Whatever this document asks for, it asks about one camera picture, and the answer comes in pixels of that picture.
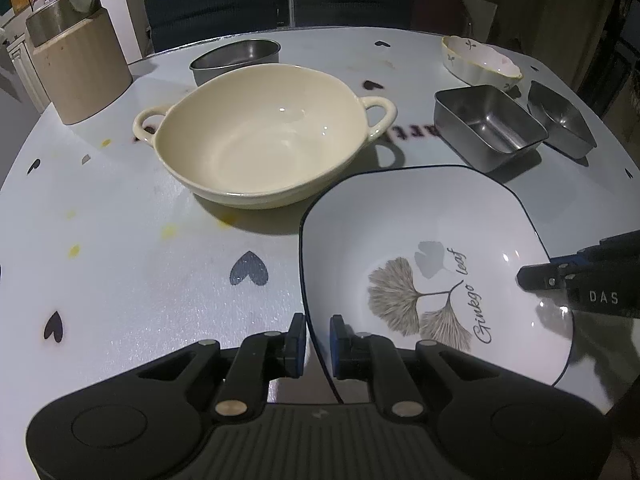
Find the cabinet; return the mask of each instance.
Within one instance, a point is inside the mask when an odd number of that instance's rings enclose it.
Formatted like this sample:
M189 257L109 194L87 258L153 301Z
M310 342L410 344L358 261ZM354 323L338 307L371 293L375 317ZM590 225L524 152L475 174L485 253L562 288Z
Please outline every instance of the cabinet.
M40 78L36 73L36 69L31 62L31 57L27 52L27 47L24 41L21 41L11 47L9 51L9 57L14 63L15 69L20 77L20 81L24 85L27 94L33 101L33 105L36 107L38 113L43 113L47 105L51 102L47 92L40 82Z

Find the square plate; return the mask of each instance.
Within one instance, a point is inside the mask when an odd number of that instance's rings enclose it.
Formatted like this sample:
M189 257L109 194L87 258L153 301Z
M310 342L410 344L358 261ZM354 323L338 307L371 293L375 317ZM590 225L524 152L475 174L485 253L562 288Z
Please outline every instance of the square plate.
M327 373L329 320L342 314L354 332L398 348L435 339L554 384L571 314L516 282L520 267L548 261L518 198L466 166L350 176L309 208L300 233L303 301ZM550 309L565 318L553 330L541 320ZM366 400L365 388L338 389L347 402Z

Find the white table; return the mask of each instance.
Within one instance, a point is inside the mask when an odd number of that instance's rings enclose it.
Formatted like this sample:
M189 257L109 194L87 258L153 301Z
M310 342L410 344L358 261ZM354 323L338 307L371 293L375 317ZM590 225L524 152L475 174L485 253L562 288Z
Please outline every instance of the white table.
M394 147L365 152L355 170L462 163L421 128L433 123L434 93L463 85L440 62L439 36L376 28L245 36L273 38L281 62L322 70L357 95L380 94L398 105L396 125L408 138L391 129ZM135 115L193 90L190 61L228 41L134 63L131 88L75 126L63 125L50 106L18 155L0 192L0 478L35 478L24 431L50 400L199 339L234 346L248 334L285 329L302 312L298 224L308 202L267 212L205 204L169 176L150 147L133 142ZM497 175L524 204L550 256L639 229L640 171L624 149L549 69L509 55L525 75L521 104L537 79L577 105L598 143L588 167L542 145L527 171L521 164ZM364 80L384 89L367 91ZM230 283L247 251L268 268L266 285ZM60 342L55 333L43 337L55 312ZM639 342L637 323L576 316L575 362L558 386L608 410L640 374ZM304 380L281 382L271 397L333 400L314 359Z

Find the kettle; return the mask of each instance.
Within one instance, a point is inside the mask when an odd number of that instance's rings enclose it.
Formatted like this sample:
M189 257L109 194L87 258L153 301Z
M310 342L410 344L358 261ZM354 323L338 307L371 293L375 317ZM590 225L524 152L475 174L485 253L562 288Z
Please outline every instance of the kettle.
M65 124L113 103L133 79L100 0L47 0L26 20L27 48Z

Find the bowl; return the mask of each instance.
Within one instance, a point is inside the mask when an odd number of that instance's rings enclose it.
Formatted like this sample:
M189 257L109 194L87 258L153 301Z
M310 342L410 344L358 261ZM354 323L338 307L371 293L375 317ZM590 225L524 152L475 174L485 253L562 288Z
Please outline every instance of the bowl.
M598 144L583 116L571 101L551 88L531 82L529 111L548 131L545 141L565 155L580 159Z
M384 117L369 126L366 109ZM210 80L175 105L138 114L133 133L195 194L264 209L303 200L329 184L396 119L383 97L356 97L339 79L300 66L260 64ZM164 119L155 135L143 129Z
M476 170L488 173L535 150L548 133L491 85L441 90L433 122L440 136Z
M442 63L469 85L492 85L507 91L521 81L517 65L492 47L469 38L444 36Z
M242 40L215 48L189 65L196 85L243 66L277 63L280 44L271 40Z
M518 270L548 263L527 213L506 187L466 166L357 174L309 208L300 280L310 338L332 370L330 319L398 348L435 339L546 384L564 371L572 314L525 292ZM565 322L543 322L553 309ZM364 383L335 382L345 401Z

